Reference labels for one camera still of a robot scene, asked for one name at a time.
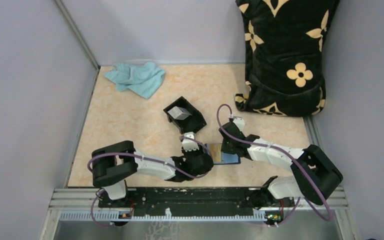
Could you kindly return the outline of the blue leather card holder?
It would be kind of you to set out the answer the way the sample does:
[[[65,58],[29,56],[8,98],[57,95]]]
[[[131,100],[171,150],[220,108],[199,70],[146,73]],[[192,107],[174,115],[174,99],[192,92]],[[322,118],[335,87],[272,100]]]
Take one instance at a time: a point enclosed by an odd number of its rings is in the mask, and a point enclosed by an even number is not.
[[[209,143],[206,143],[205,146],[209,150]],[[221,162],[214,162],[214,165],[238,165],[241,163],[241,159],[237,154],[230,154],[222,152]]]

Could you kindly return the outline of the yellow credit card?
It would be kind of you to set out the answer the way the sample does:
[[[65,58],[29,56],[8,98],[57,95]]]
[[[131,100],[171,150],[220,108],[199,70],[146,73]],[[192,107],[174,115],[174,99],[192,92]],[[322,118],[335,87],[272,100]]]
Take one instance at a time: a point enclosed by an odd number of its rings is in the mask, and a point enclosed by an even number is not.
[[[222,144],[221,143],[210,143],[208,149],[210,151],[212,160],[216,163],[222,161]]]

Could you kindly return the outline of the black plastic card box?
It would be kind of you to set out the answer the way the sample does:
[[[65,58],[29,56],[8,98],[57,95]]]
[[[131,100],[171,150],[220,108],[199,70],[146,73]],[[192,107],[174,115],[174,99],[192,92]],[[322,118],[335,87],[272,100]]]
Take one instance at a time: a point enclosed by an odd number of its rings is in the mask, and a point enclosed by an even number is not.
[[[178,128],[181,135],[189,132],[196,134],[207,125],[202,113],[183,96],[164,108],[163,112],[168,121]]]

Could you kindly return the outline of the grey credit card stack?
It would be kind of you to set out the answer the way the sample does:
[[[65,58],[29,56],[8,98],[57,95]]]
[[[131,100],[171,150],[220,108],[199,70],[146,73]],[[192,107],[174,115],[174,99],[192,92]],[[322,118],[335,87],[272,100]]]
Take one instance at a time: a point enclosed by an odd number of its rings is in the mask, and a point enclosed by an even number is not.
[[[171,109],[168,110],[168,115],[171,116],[174,120],[185,120],[192,114],[183,107],[174,106]]]

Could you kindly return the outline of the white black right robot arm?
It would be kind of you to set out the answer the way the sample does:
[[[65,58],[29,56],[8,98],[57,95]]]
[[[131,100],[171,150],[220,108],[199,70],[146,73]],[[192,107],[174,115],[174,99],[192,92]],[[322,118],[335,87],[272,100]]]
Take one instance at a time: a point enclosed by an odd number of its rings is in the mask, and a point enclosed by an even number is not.
[[[258,135],[245,136],[241,118],[231,119],[219,128],[223,137],[222,151],[240,158],[265,162],[292,173],[269,180],[261,199],[275,206],[283,198],[305,198],[323,205],[343,181],[343,175],[324,151],[311,144],[306,148],[286,147],[264,140]]]

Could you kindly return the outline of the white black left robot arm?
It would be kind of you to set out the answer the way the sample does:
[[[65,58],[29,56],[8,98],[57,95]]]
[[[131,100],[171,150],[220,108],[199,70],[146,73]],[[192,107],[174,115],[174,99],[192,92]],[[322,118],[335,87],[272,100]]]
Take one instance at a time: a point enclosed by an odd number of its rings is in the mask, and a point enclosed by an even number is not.
[[[135,150],[134,143],[125,140],[93,151],[87,168],[92,185],[103,189],[116,206],[124,207],[130,200],[127,177],[141,174],[181,183],[204,177],[214,166],[209,150],[197,141],[194,146],[182,146],[182,153],[157,157]]]

